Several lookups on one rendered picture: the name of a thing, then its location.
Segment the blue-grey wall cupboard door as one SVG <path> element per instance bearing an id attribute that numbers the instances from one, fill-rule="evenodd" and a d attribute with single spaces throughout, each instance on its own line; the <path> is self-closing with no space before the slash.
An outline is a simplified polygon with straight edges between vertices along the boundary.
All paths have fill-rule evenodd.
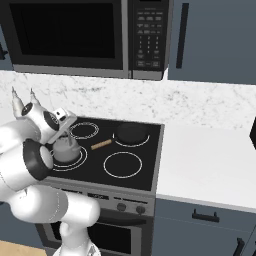
<path id="1" fill-rule="evenodd" d="M 182 3 L 189 3 L 181 69 Z M 256 85 L 256 0 L 174 0 L 168 78 Z"/>
<path id="2" fill-rule="evenodd" d="M 3 49 L 8 51 L 8 54 L 5 56 L 6 59 L 0 60 L 0 70 L 12 71 L 13 65 L 11 62 L 9 50 L 7 48 L 6 40 L 5 40 L 1 25 L 0 25 L 0 43 L 2 44 Z"/>

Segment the blue-grey drawer front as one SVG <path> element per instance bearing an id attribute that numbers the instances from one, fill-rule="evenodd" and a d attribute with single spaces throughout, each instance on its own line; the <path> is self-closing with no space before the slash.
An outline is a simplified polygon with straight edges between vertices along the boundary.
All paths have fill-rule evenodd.
<path id="1" fill-rule="evenodd" d="M 219 223 L 192 218 L 194 209 L 199 214 L 213 215 L 217 212 Z M 251 234 L 256 226 L 256 214 L 242 211 L 203 206 L 185 202 L 157 199 L 155 206 L 154 233 L 194 234 L 209 236 L 230 233 Z"/>

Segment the black stove with hob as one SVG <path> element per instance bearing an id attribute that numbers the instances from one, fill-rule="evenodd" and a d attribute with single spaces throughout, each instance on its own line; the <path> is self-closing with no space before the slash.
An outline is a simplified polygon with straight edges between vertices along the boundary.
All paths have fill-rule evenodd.
<path id="1" fill-rule="evenodd" d="M 70 135 L 81 146 L 73 162 L 56 161 L 54 169 L 42 183 L 46 186 L 88 196 L 99 202 L 101 210 L 117 210 L 124 203 L 124 213 L 152 217 L 156 198 L 161 144 L 164 126 L 139 123 L 148 129 L 148 138 L 137 146 L 116 142 L 92 150 L 91 146 L 113 137 L 117 127 L 130 121 L 80 117 L 70 127 Z M 137 206 L 146 211 L 139 215 Z"/>

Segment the blue-grey base cupboard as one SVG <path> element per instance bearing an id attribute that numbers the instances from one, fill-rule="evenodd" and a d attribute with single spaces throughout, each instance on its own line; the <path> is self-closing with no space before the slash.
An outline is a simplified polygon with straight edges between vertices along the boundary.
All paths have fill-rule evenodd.
<path id="1" fill-rule="evenodd" d="M 7 203 L 0 203 L 0 240 L 43 248 L 36 226 L 15 218 Z"/>

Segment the black microwave oven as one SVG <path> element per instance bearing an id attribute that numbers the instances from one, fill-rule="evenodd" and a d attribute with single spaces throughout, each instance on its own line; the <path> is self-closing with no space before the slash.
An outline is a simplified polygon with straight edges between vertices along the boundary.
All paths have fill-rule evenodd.
<path id="1" fill-rule="evenodd" d="M 0 0 L 21 73 L 156 80 L 168 67 L 173 0 Z"/>

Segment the blue-grey base cupboard door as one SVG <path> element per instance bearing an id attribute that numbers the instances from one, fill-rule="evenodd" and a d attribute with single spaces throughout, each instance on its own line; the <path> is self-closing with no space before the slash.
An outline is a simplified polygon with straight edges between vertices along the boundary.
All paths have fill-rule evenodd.
<path id="1" fill-rule="evenodd" d="M 156 217 L 152 256 L 233 256 L 251 231 Z"/>

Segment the grey kettle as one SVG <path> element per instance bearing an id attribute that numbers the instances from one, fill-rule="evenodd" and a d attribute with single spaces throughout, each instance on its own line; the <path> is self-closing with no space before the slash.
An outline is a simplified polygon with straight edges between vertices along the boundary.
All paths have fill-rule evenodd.
<path id="1" fill-rule="evenodd" d="M 53 156 L 62 163 L 73 162 L 79 157 L 80 149 L 76 139 L 65 132 L 53 144 Z"/>

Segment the oven door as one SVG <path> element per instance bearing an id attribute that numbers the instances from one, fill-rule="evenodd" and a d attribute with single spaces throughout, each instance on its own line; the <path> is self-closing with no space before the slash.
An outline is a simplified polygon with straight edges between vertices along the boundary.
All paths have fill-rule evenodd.
<path id="1" fill-rule="evenodd" d="M 91 241 L 101 256 L 151 256 L 153 218 L 139 226 L 116 226 L 97 221 L 88 228 Z M 60 222 L 36 224 L 47 256 L 53 256 L 61 246 Z"/>

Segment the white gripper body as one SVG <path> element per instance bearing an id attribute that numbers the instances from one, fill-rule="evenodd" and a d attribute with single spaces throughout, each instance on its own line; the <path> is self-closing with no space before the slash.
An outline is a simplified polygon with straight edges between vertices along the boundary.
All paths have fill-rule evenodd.
<path id="1" fill-rule="evenodd" d="M 75 115 L 65 114 L 64 116 L 57 116 L 59 121 L 59 131 L 48 140 L 48 144 L 53 144 L 76 120 Z"/>

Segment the black appliance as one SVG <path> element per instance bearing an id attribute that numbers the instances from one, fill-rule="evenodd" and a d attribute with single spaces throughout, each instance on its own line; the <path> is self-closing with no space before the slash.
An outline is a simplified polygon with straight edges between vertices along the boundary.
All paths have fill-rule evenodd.
<path id="1" fill-rule="evenodd" d="M 252 128 L 251 128 L 249 137 L 250 137 L 251 142 L 252 142 L 252 144 L 253 144 L 253 146 L 256 150 L 256 117 L 254 118 L 254 122 L 253 122 L 253 125 L 252 125 Z"/>

